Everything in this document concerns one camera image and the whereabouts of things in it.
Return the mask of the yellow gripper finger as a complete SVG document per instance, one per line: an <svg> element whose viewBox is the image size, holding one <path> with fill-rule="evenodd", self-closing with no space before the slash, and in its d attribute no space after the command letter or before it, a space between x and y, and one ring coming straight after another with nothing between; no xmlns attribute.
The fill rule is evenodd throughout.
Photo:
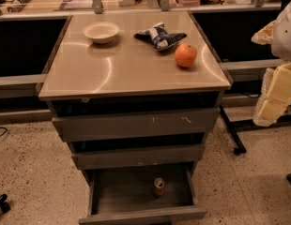
<svg viewBox="0 0 291 225"><path fill-rule="evenodd" d="M266 26L264 26L262 29L260 29L258 32L256 32L252 38L251 41L256 44L260 45L267 45L270 44L273 40L273 27L274 27L274 21L270 22Z"/></svg>

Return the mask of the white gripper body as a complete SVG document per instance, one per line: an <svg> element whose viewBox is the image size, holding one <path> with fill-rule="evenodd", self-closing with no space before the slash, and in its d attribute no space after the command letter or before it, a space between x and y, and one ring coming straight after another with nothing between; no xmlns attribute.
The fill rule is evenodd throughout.
<svg viewBox="0 0 291 225"><path fill-rule="evenodd" d="M269 127L277 122L291 105L291 62L268 68L264 74L261 96L253 115L259 127Z"/></svg>

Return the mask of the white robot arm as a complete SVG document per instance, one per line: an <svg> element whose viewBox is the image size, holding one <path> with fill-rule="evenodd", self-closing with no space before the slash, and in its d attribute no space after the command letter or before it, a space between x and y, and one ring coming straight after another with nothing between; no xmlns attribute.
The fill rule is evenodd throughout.
<svg viewBox="0 0 291 225"><path fill-rule="evenodd" d="M272 54L283 60L278 67L266 70L254 110L253 122L259 127L269 127L291 105L291 1L276 20L256 32L251 41L269 44Z"/></svg>

